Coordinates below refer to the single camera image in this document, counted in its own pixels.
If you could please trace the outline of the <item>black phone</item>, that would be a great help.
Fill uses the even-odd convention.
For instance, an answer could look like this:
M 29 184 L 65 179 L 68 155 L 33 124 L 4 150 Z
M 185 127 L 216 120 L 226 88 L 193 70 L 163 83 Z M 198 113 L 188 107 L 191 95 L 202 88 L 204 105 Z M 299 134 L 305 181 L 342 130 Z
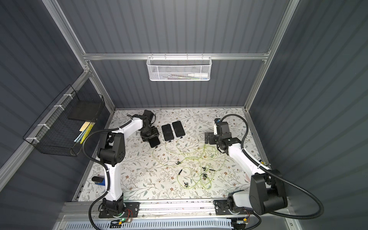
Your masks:
M 171 127 L 170 124 L 163 125 L 162 126 L 162 132 L 163 132 L 164 140 L 166 142 L 171 142 L 172 140 L 174 140 L 172 127 Z
M 149 144 L 151 148 L 157 148 L 160 143 L 161 142 L 157 136 L 149 139 Z
M 172 123 L 175 135 L 177 138 L 182 138 L 186 135 L 181 121 L 175 121 Z

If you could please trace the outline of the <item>green wired earphones tangle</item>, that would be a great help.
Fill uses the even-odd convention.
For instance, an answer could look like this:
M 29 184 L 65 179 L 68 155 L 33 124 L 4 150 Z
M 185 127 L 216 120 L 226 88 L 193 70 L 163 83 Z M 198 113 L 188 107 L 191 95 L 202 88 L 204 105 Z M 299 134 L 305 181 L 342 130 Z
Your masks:
M 214 186 L 216 173 L 229 161 L 212 145 L 179 140 L 155 148 L 150 158 L 152 169 L 166 176 L 172 187 L 204 190 Z

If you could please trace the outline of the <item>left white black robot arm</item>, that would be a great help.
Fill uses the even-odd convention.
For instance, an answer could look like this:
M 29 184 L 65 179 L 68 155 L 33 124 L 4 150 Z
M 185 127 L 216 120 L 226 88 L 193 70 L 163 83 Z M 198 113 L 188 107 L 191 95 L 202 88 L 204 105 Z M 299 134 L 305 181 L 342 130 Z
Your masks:
M 152 125 L 153 118 L 155 115 L 133 115 L 123 125 L 102 131 L 97 157 L 105 168 L 103 205 L 110 211 L 118 213 L 125 210 L 120 182 L 122 162 L 126 155 L 125 141 L 137 131 L 140 132 L 143 141 L 158 137 L 158 130 Z

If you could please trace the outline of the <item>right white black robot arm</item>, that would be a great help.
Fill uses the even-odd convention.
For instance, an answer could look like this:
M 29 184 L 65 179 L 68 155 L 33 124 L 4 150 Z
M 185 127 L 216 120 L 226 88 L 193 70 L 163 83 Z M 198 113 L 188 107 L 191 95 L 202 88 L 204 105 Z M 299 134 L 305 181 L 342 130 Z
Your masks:
M 219 206 L 223 212 L 237 215 L 242 209 L 247 209 L 263 215 L 288 206 L 284 183 L 265 172 L 269 168 L 249 154 L 238 138 L 221 139 L 219 135 L 207 132 L 205 143 L 216 145 L 222 153 L 227 154 L 240 165 L 250 177 L 249 190 L 229 193 L 227 203 Z

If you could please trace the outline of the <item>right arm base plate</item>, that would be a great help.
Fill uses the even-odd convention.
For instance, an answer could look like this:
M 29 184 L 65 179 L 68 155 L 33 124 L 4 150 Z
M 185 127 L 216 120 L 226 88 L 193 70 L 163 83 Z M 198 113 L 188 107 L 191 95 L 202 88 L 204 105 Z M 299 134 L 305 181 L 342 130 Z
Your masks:
M 225 215 L 248 215 L 247 210 L 253 210 L 248 199 L 227 200 L 218 199 L 213 201 L 217 216 Z

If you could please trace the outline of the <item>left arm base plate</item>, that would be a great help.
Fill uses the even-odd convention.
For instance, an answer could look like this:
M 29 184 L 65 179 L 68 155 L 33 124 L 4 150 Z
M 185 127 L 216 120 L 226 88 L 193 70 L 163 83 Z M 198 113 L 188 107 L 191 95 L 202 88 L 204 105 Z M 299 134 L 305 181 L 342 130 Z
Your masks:
M 140 202 L 103 201 L 99 206 L 99 218 L 136 218 L 140 210 Z

